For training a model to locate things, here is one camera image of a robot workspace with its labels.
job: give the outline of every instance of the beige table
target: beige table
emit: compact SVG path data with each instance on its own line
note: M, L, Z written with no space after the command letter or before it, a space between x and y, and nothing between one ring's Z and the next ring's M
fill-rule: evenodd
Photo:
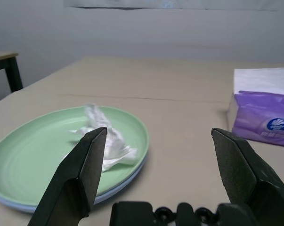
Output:
M154 208L166 205L172 210L189 202L215 211L229 200L211 128L227 126L233 69L266 66L272 65L85 58L0 101L0 139L54 110L89 102L122 108L149 130L147 162L124 191L96 206L80 225L109 225L112 204L121 200L149 201ZM284 182L284 147L250 143ZM22 226L29 219L0 205L0 226Z

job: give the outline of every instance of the stool leg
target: stool leg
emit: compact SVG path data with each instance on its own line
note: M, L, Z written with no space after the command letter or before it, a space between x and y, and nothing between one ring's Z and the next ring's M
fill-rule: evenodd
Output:
M23 84L21 82L16 58L11 57L7 59L7 61L8 61L8 67L5 70L6 70L11 92L21 90L23 88Z

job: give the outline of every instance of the tissue packet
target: tissue packet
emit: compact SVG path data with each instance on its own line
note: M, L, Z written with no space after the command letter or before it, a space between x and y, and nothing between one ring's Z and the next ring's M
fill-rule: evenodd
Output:
M284 68L235 70L227 121L245 139L284 146Z

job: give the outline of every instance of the white wall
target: white wall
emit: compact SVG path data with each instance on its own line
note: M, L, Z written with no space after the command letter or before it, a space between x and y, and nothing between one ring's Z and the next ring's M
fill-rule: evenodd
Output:
M86 55L284 63L279 12L64 8L0 0L0 50L19 52L25 86ZM0 72L0 98L9 93Z

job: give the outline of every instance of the plate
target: plate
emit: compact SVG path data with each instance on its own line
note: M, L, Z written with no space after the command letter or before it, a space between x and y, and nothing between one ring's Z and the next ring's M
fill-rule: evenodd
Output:
M102 173L97 196L120 185L141 165L149 146L144 124L123 110L100 107L127 145L138 149L134 166L117 164ZM80 140L69 133L86 123L84 107L52 112L17 128L0 142L0 198L37 206L63 156Z
M141 171L143 165L145 164L145 161L146 161L146 157L141 162L141 164L139 165L137 170L128 179L126 179L124 182L122 182L118 186L114 187L113 189L107 191L106 193L97 196L95 198L94 205L105 201L106 199L112 197L113 195L115 195L119 191L121 191L124 187L126 187ZM4 205L6 205L10 208L13 208L13 209L16 209L16 210L19 210L19 211L22 211L22 212L26 212L26 213L34 213L36 208L37 208L36 206L21 205L21 204L18 204L18 203L10 202L10 201L7 201L7 200L5 200L1 197L0 197L0 203L4 204Z

